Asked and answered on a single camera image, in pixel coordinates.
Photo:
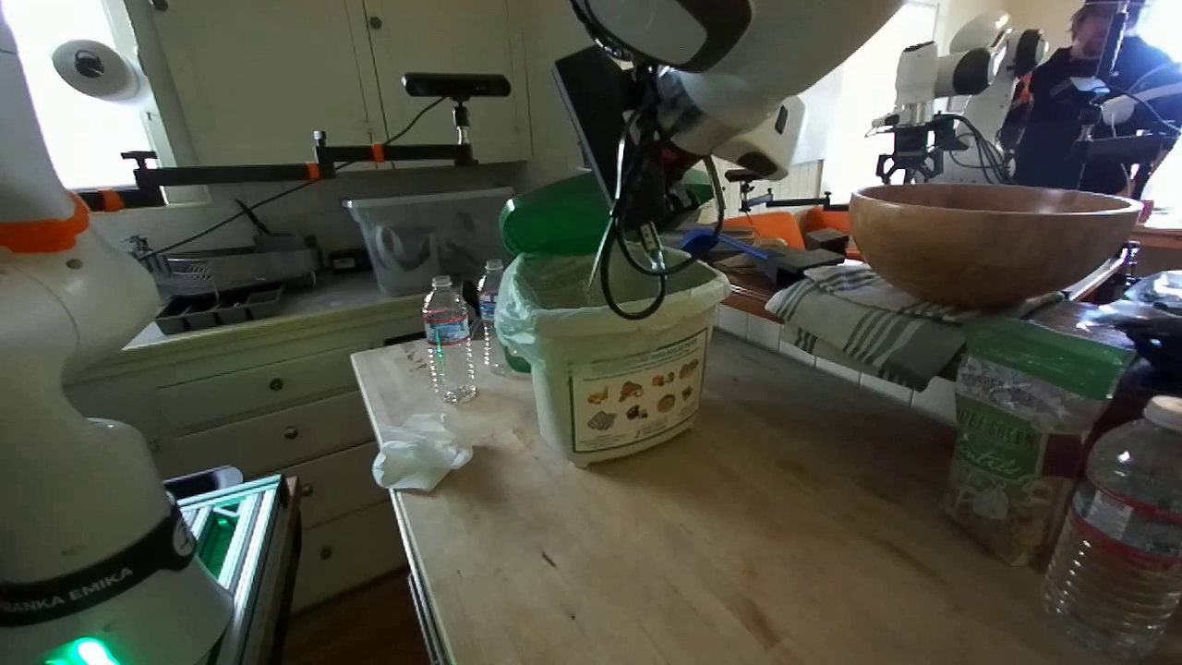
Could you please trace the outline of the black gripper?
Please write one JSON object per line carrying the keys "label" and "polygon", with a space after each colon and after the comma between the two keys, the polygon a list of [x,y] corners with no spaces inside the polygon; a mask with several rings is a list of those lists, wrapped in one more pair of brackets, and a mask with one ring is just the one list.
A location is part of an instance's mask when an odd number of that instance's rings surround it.
{"label": "black gripper", "polygon": [[710,203],[710,182],[694,177],[694,154],[668,144],[655,123],[632,115],[619,139],[607,194],[621,232],[639,232],[643,225],[668,232]]}

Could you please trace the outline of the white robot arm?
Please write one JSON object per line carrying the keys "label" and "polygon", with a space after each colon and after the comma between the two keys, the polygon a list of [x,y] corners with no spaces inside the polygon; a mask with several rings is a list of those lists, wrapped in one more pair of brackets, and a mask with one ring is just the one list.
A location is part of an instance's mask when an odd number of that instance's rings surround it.
{"label": "white robot arm", "polygon": [[[615,230],[675,218],[700,157],[761,163],[777,107],[839,70],[902,0],[569,0],[636,93],[603,130]],[[0,655],[51,665],[95,641],[114,665],[199,665],[233,594],[168,493],[147,439],[88,416],[66,378],[158,311],[147,268],[61,182],[15,30],[0,23]]]}

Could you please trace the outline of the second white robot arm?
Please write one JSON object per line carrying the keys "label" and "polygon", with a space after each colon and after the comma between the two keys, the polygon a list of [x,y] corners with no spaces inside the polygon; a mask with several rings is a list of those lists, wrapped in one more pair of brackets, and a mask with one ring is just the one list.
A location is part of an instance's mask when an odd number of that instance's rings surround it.
{"label": "second white robot arm", "polygon": [[872,130],[892,135],[875,157],[883,184],[1006,184],[1013,154],[1003,126],[1013,93],[1049,56],[1040,30],[1006,12],[968,18],[946,44],[898,50],[894,112]]}

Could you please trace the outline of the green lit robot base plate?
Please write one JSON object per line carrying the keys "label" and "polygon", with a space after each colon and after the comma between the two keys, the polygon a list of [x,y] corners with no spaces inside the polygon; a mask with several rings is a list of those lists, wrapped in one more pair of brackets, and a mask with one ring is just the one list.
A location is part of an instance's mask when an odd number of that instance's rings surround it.
{"label": "green lit robot base plate", "polygon": [[298,508],[287,481],[190,471],[168,490],[199,544],[199,561],[233,599],[233,620],[207,665],[276,665],[298,570]]}

